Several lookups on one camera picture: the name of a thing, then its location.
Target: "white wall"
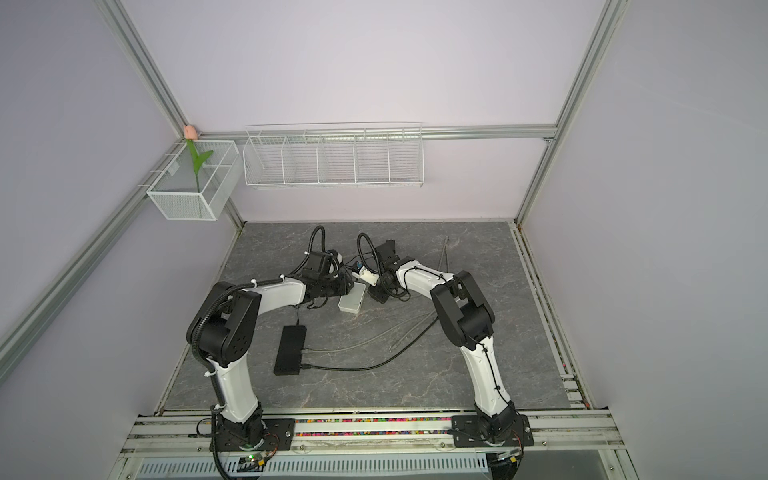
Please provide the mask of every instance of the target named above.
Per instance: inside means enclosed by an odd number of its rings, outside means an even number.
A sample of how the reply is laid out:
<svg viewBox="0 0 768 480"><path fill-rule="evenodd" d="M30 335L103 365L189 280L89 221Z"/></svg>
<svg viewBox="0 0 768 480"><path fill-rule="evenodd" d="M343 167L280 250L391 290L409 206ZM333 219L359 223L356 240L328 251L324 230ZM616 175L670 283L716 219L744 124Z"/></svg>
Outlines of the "white wall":
<svg viewBox="0 0 768 480"><path fill-rule="evenodd" d="M0 386L3 478L102 480L151 415L233 238L147 203Z"/></svg>
<svg viewBox="0 0 768 480"><path fill-rule="evenodd" d="M125 4L190 121L203 131L242 131L312 122L553 124L604 0ZM541 145L426 142L422 189L240 185L234 201L248 221L513 217Z"/></svg>
<svg viewBox="0 0 768 480"><path fill-rule="evenodd" d="M422 187L254 190L233 199L248 221L513 218L546 143L541 138L424 142Z"/></svg>
<svg viewBox="0 0 768 480"><path fill-rule="evenodd" d="M91 0L0 2L0 334L174 141ZM152 204L0 386L3 478L102 479L233 237Z"/></svg>
<svg viewBox="0 0 768 480"><path fill-rule="evenodd" d="M89 0L0 3L0 335L175 135Z"/></svg>
<svg viewBox="0 0 768 480"><path fill-rule="evenodd" d="M634 0L524 225L641 478L765 478L768 4Z"/></svg>

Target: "flower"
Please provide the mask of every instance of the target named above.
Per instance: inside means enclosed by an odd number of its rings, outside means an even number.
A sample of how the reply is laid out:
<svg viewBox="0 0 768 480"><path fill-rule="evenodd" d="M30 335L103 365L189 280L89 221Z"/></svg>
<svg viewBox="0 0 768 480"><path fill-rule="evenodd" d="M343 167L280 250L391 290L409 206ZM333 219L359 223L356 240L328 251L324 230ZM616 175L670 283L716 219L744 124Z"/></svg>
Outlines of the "flower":
<svg viewBox="0 0 768 480"><path fill-rule="evenodd" d="M187 140L197 140L197 130L192 125L184 125L184 138Z"/></svg>

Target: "white mesh basket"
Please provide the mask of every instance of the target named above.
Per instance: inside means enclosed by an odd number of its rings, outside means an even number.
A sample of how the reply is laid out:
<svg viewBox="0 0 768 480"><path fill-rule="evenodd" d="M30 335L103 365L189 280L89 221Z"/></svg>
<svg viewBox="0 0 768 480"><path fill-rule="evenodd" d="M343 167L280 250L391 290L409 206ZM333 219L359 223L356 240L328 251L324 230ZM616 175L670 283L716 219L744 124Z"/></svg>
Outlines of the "white mesh basket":
<svg viewBox="0 0 768 480"><path fill-rule="evenodd" d="M187 146L174 156L147 190L168 220L216 220L243 174L243 163L235 142L195 141L198 154L214 151L198 172L197 188L192 155Z"/></svg>
<svg viewBox="0 0 768 480"><path fill-rule="evenodd" d="M243 146L251 187L376 187L424 184L420 129L333 134L270 134Z"/></svg>

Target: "table surface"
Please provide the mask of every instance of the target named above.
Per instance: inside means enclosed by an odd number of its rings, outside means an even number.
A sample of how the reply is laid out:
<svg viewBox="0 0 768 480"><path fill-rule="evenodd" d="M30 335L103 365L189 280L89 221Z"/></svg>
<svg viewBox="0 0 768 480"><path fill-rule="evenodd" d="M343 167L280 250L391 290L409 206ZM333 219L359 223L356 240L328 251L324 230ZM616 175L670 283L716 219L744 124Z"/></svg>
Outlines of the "table surface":
<svg viewBox="0 0 768 480"><path fill-rule="evenodd" d="M356 238L366 232L379 245L394 239L401 257L414 257L436 268L445 245L448 267L470 272L493 308L496 359L505 388L520 409L569 407L555 358L541 324L509 225L505 222L326 223L326 248L346 259L357 254ZM303 258L314 223L248 223L221 279L245 283L290 272ZM316 239L319 249L319 236ZM414 329L392 351L392 344L420 319L435 318L432 301L414 294L408 302L390 298L377 303L367 294L359 314L341 312L338 298L318 310L301 308L307 327L306 348L338 349L369 339L411 319L381 339L340 353L306 353L303 361L322 366L369 366L389 358L414 338ZM471 409L472 381L462 354L436 323L413 347L386 366L366 372L303 370L275 376L283 326L296 323L296 309L259 316L248 368L254 392L264 408L418 407ZM171 387L165 409L208 409L215 403L210 380L191 353Z"/></svg>

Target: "white wire basket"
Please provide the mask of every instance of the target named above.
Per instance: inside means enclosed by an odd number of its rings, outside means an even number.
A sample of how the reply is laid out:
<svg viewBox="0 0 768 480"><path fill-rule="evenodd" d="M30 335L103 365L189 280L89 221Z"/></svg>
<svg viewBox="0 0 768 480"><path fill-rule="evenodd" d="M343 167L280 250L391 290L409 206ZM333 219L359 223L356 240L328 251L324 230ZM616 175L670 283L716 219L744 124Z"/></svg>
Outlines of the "white wire basket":
<svg viewBox="0 0 768 480"><path fill-rule="evenodd" d="M235 142L194 143L198 154L214 151L200 167L197 181L192 155L185 145L147 190L168 220L216 220L243 175L243 162Z"/></svg>
<svg viewBox="0 0 768 480"><path fill-rule="evenodd" d="M256 189L424 184L420 127L260 131L243 146L243 165Z"/></svg>

